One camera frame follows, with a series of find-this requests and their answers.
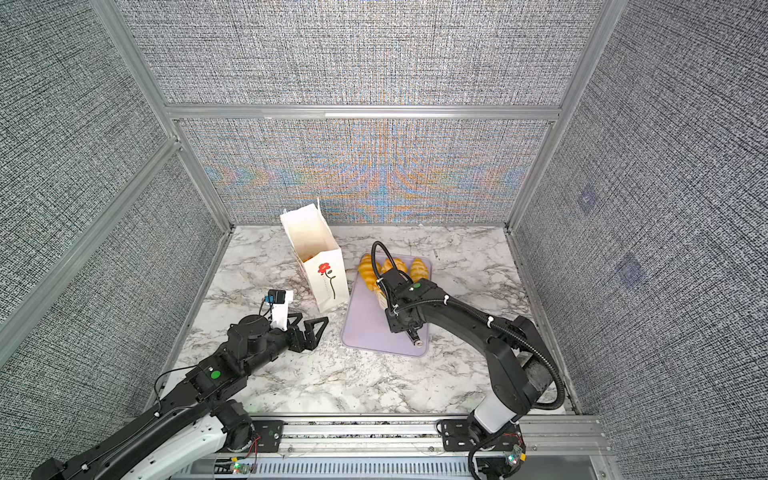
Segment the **white paper bag with rose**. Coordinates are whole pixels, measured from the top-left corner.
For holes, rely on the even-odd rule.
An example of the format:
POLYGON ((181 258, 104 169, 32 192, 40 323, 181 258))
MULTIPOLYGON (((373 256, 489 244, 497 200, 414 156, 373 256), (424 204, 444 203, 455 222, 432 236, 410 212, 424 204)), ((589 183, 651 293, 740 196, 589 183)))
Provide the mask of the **white paper bag with rose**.
POLYGON ((342 250, 318 203, 284 211, 280 222, 320 312, 349 300, 342 250))

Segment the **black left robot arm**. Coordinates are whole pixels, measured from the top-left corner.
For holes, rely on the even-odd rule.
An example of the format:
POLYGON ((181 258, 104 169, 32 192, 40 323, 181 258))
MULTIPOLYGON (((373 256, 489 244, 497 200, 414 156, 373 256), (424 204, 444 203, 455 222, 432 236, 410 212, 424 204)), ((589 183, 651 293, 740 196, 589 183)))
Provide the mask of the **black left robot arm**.
POLYGON ((212 418, 224 442, 240 448, 251 440, 252 421, 232 397, 248 378, 283 352, 317 348, 329 319, 305 320, 291 313, 285 329, 261 315, 248 315, 227 330, 227 340, 193 365, 184 379, 154 405, 104 441, 67 461, 49 458, 31 473, 33 479, 122 479, 140 462, 198 420, 212 418))

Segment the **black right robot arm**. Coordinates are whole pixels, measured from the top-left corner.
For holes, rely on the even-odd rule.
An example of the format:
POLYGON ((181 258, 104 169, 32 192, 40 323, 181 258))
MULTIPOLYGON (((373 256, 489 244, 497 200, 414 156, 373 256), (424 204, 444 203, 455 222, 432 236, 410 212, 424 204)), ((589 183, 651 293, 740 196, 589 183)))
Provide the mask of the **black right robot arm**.
POLYGON ((436 325, 483 355, 491 393, 469 414, 459 438, 469 443, 474 479, 508 479, 519 472, 527 446, 519 421, 532 410, 554 411, 566 400, 560 368, 535 324, 475 308, 429 279, 417 280, 392 266, 371 263, 383 294, 391 333, 415 342, 426 324, 436 325))

